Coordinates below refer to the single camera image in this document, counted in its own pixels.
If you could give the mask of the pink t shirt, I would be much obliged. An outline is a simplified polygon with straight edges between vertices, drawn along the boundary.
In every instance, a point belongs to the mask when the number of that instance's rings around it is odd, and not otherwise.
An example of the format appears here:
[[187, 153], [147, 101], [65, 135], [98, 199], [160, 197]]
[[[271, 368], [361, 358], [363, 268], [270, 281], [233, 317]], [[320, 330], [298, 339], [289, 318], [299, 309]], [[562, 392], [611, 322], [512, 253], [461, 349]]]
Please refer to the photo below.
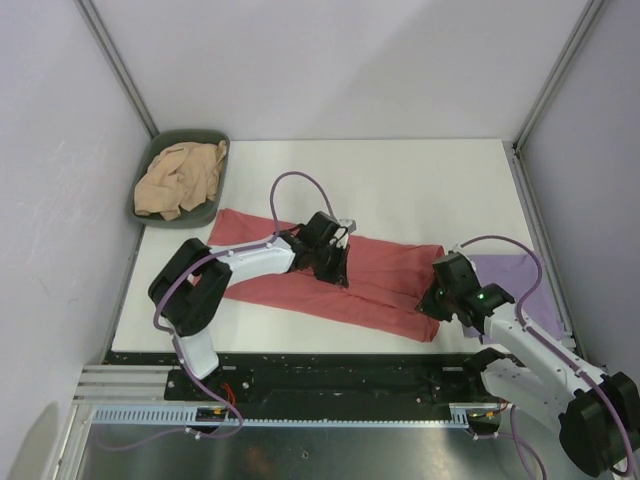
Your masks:
[[434, 281], [441, 245], [405, 245], [353, 236], [347, 260], [349, 286], [317, 280], [309, 270], [268, 275], [227, 289], [232, 300], [320, 317], [428, 343], [439, 322], [417, 310]]

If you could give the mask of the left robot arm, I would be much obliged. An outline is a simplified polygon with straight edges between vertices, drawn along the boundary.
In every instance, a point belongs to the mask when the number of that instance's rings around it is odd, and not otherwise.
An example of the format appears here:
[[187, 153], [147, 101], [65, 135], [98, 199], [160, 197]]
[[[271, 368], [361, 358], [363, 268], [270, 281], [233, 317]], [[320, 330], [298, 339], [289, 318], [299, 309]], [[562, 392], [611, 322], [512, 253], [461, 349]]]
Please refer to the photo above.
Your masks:
[[214, 397], [221, 387], [220, 365], [207, 328], [228, 289], [268, 275], [310, 269], [315, 279], [348, 285], [349, 233], [340, 227], [327, 238], [282, 231], [265, 239], [216, 250], [192, 238], [183, 243], [152, 281], [156, 329], [170, 335], [188, 372], [186, 387], [197, 398]]

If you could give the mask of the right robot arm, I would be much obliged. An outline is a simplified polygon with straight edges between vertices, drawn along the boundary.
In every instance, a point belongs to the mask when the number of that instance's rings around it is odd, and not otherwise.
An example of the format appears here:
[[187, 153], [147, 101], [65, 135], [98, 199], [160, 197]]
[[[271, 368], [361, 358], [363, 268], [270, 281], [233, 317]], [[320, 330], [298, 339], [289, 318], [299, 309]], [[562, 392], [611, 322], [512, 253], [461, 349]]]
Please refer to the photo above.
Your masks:
[[630, 476], [639, 448], [639, 390], [625, 373], [609, 375], [565, 348], [531, 320], [517, 317], [516, 302], [496, 284], [467, 290], [434, 283], [418, 309], [441, 321], [479, 327], [506, 348], [486, 348], [461, 376], [473, 401], [505, 399], [559, 438], [583, 473], [607, 470]]

